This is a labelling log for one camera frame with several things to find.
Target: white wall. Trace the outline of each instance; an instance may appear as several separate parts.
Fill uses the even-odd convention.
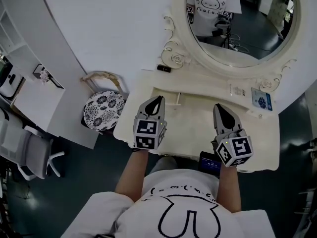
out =
[[[123,76],[131,91],[136,72],[153,70],[164,45],[162,15],[171,0],[47,0],[65,39],[89,71],[107,70]],[[317,0],[305,0],[315,15]],[[317,78],[317,17],[308,17],[298,61],[284,70],[276,91],[279,112],[295,101]]]

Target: black and white floral pattern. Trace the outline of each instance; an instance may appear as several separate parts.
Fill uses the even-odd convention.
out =
[[[86,125],[97,131],[113,128],[122,113],[125,100],[122,95],[114,91],[94,94],[84,106],[84,120]]]

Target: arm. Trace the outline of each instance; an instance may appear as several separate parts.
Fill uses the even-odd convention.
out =
[[[228,211],[241,211],[241,198],[236,167],[221,164],[217,202]]]
[[[148,156],[149,152],[146,150],[131,154],[114,192],[126,195],[134,202],[140,199]]]

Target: oval mirror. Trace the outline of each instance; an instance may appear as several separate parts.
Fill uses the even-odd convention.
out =
[[[186,0],[191,31],[216,61],[250,67],[287,43],[295,0]]]

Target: vanity table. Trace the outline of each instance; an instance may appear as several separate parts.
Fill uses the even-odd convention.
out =
[[[140,72],[113,135],[133,148],[132,127],[139,106],[151,97],[162,95],[167,131],[158,150],[151,152],[198,161],[200,152],[213,153],[211,141],[216,131],[212,110],[220,103],[239,116],[251,137],[254,156],[240,165],[239,171],[276,170],[280,146],[274,96],[283,73],[296,62],[305,22],[302,0],[295,0],[296,12],[289,34],[263,59],[199,41],[189,23],[185,4],[186,0],[173,0],[171,12],[164,17],[169,37],[159,63],[171,67],[171,73]],[[273,111],[254,105],[252,89],[270,94]]]

